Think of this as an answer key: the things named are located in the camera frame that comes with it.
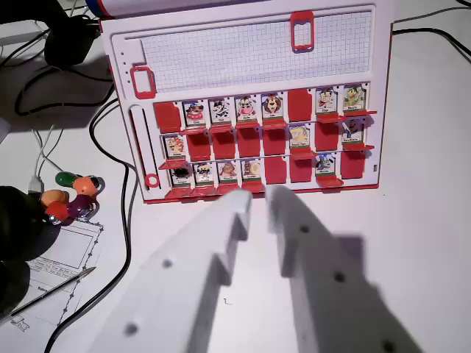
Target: grid paper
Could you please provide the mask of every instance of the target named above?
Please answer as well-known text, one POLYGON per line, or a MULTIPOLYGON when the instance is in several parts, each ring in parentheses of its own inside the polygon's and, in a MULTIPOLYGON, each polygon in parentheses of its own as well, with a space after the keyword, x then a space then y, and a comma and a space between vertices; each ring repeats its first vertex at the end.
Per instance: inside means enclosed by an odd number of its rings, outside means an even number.
MULTIPOLYGON (((364 72, 369 68, 371 12, 314 19, 314 50, 294 53, 289 21, 142 38, 157 91, 246 85, 364 72)), ((310 43, 310 24, 295 43, 310 43)))

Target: white table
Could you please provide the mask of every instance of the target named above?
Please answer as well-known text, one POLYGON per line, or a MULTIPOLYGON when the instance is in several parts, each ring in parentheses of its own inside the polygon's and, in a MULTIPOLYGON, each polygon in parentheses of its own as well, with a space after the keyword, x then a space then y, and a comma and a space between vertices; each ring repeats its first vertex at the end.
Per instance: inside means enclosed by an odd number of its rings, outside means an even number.
MULTIPOLYGON (((400 0, 396 18, 446 6, 457 4, 400 0)), ((410 26, 444 29, 471 47, 470 11, 445 13, 396 28, 410 26)), ((99 55, 102 47, 97 40, 88 60, 99 55)), ((0 82, 4 82, 1 75, 12 79, 31 70, 26 67, 19 69, 21 72, 0 73, 0 82)), ((19 89, 23 79, 13 85, 19 89)), ((300 195, 333 233, 363 238, 365 275, 428 353, 468 353, 471 346, 471 188, 467 184, 471 175, 470 97, 471 67, 446 40, 433 34, 395 37, 380 188, 300 195)), ((0 101, 4 107, 13 105, 11 99, 0 101)), ((64 115, 71 111, 44 112, 38 119, 60 125, 61 118, 67 118, 64 115)), ((132 161, 119 110, 100 123, 96 136, 108 151, 132 161)), ((37 152, 31 132, 11 133, 0 145, 0 184, 26 190, 37 152)), ((66 170, 101 176, 107 183, 99 195, 101 210, 94 218, 104 224, 105 236, 98 268, 87 278, 88 298, 124 261, 119 213, 123 168, 96 150, 85 128, 66 129, 51 158, 66 170)), ((55 170, 46 164, 41 174, 46 189, 57 187, 54 175, 55 170)), ((53 352, 85 352, 138 266, 206 206, 204 202, 144 205, 138 191, 132 214, 133 262, 128 275, 103 302, 60 336, 53 352)), ((209 352, 295 352, 290 301, 288 282, 278 271, 275 237, 266 231, 264 199, 256 199, 249 240, 239 245, 233 285, 221 291, 209 352), (225 305, 223 298, 233 305, 225 305)))

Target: pen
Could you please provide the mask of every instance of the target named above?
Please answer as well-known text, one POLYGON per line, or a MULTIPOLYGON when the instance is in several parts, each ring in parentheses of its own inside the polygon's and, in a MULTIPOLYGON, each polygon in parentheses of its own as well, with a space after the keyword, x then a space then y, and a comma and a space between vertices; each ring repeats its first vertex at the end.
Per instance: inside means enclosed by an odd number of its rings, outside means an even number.
POLYGON ((72 276, 71 278, 67 279, 65 282, 62 282, 61 284, 57 285, 56 287, 52 288, 51 290, 48 290, 47 292, 45 292, 44 294, 41 294, 39 297, 37 298, 34 298, 32 301, 26 303, 25 305, 22 305, 20 306, 18 309, 15 309, 14 311, 12 311, 11 313, 7 314, 6 316, 4 316, 3 318, 0 318, 0 326, 3 325, 3 324, 6 324, 8 321, 10 321, 12 318, 14 318, 15 316, 21 314, 21 313, 24 313, 25 311, 31 309, 32 307, 34 307, 36 304, 39 304, 41 301, 53 296, 54 294, 58 293, 59 290, 67 287, 68 285, 70 285, 71 283, 75 282, 75 281, 78 281, 84 277, 86 277, 87 275, 89 275, 93 270, 95 269, 95 267, 90 267, 90 268, 87 268, 86 270, 80 272, 79 274, 76 274, 75 276, 72 276))

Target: character card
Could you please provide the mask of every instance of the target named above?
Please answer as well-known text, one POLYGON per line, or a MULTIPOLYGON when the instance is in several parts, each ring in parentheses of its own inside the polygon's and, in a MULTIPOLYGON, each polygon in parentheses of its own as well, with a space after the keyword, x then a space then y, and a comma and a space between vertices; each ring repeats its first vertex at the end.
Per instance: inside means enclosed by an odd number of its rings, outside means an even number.
POLYGON ((229 103, 225 99, 213 99, 209 101, 209 109, 212 124, 230 124, 229 103))
POLYGON ((237 182, 236 162, 220 162, 218 165, 219 184, 229 184, 237 182))
POLYGON ((342 144, 363 142, 363 123, 357 119, 344 121, 342 123, 344 133, 341 136, 342 144))
POLYGON ((259 160, 241 160, 241 170, 243 181, 261 180, 259 160))
POLYGON ((235 116, 237 121, 257 121, 255 101, 251 96, 235 98, 235 116))
POLYGON ((262 94, 262 118, 282 118, 283 99, 276 93, 262 94))
POLYGON ((291 125, 289 127, 289 148, 304 149, 310 146, 310 131, 305 124, 291 125))
POLYGON ((337 111, 337 93, 333 87, 316 90, 316 114, 333 113, 337 111))
POLYGON ((316 175, 335 175, 336 173, 336 159, 332 154, 320 154, 317 157, 316 175))
POLYGON ((366 90, 361 85, 344 87, 344 111, 364 110, 366 106, 366 90))
POLYGON ((196 186, 214 184, 213 171, 210 163, 193 164, 194 181, 196 186))
POLYGON ((178 158, 185 158, 185 144, 183 138, 179 135, 164 136, 163 145, 168 160, 176 160, 178 158))
POLYGON ((205 117, 203 115, 204 106, 199 101, 184 101, 183 113, 185 114, 186 126, 204 126, 205 117))
POLYGON ((190 171, 187 168, 170 169, 170 177, 174 188, 184 188, 191 185, 190 171))

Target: guess who game board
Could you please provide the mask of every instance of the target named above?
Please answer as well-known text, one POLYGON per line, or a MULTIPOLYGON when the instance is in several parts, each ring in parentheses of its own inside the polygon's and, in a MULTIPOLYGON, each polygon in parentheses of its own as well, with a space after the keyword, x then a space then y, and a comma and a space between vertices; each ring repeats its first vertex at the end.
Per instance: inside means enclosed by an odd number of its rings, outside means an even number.
POLYGON ((144 201, 376 188, 391 1, 101 22, 144 201))

